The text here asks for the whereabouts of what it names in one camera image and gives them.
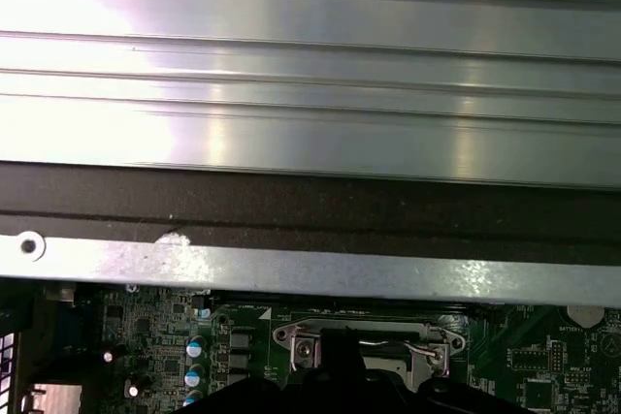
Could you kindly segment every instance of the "green circuit board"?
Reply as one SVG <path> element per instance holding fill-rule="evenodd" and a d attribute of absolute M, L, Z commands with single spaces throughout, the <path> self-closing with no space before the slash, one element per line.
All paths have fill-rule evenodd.
<path fill-rule="evenodd" d="M 204 305 L 193 306 L 197 299 Z M 469 311 L 441 304 L 341 308 L 281 301 L 213 303 L 208 308 L 209 301 L 209 296 L 164 288 L 103 296 L 102 339 L 125 344 L 129 352 L 116 363 L 108 395 L 92 412 L 168 413 L 249 375 L 283 385 L 291 370 L 290 354 L 274 331 L 309 318 L 436 325 L 466 340 L 461 352 L 450 357 L 451 378 L 539 413 L 619 411 L 618 310 L 607 309 L 599 324 L 583 329 L 564 308 L 554 306 L 494 305 Z M 200 347 L 196 357 L 188 355 L 192 341 Z M 146 374 L 152 383 L 130 397 L 127 380 L 136 373 Z"/>

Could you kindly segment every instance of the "metal bracket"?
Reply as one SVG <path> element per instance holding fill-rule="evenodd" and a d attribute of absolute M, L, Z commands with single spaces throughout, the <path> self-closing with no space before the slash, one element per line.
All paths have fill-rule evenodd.
<path fill-rule="evenodd" d="M 621 302 L 620 267 L 0 236 L 0 276 L 452 302 Z"/>

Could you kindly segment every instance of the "capacitor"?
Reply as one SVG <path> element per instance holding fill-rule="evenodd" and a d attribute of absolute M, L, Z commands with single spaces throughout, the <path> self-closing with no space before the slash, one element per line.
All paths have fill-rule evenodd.
<path fill-rule="evenodd" d="M 129 388 L 127 389 L 127 393 L 131 398 L 135 398 L 144 391 L 150 390 L 152 385 L 153 381 L 151 380 L 151 377 L 147 375 L 133 375 L 129 378 Z"/>
<path fill-rule="evenodd" d="M 199 399 L 203 399 L 203 392 L 199 392 L 198 390 L 192 390 L 190 393 L 187 394 L 187 398 L 183 402 L 183 407 L 187 406 L 188 404 L 192 404 Z"/>
<path fill-rule="evenodd" d="M 107 351 L 105 351 L 102 358 L 104 360 L 104 363 L 110 364 L 116 361 L 117 359 L 122 358 L 126 354 L 127 354 L 127 346 L 125 346 L 124 344 L 118 344 L 117 346 L 114 346 L 113 348 L 110 348 Z"/>
<path fill-rule="evenodd" d="M 187 346 L 185 346 L 185 352 L 190 358 L 198 358 L 201 354 L 203 354 L 206 343 L 207 342 L 202 336 L 194 336 L 190 339 L 190 342 L 187 343 Z"/>
<path fill-rule="evenodd" d="M 201 381 L 205 378 L 205 368 L 200 364 L 194 364 L 183 377 L 185 385 L 190 388 L 196 388 L 201 384 Z"/>

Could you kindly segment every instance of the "metal rail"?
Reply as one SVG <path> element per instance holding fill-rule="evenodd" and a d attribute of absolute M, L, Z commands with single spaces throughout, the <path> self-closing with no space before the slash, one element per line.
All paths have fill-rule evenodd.
<path fill-rule="evenodd" d="M 0 0 L 0 160 L 621 187 L 621 0 Z"/>
<path fill-rule="evenodd" d="M 342 297 L 618 306 L 621 268 L 0 236 L 0 275 Z"/>

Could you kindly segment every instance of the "motherboard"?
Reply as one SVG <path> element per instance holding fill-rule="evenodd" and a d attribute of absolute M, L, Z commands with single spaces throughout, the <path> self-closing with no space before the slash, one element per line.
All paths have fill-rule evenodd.
<path fill-rule="evenodd" d="M 98 300 L 106 388 L 83 414 L 169 413 L 249 376 L 284 385 L 316 366 L 325 328 L 356 330 L 366 366 L 413 391 L 446 376 L 538 413 L 619 412 L 618 310 L 231 301 L 149 287 Z"/>

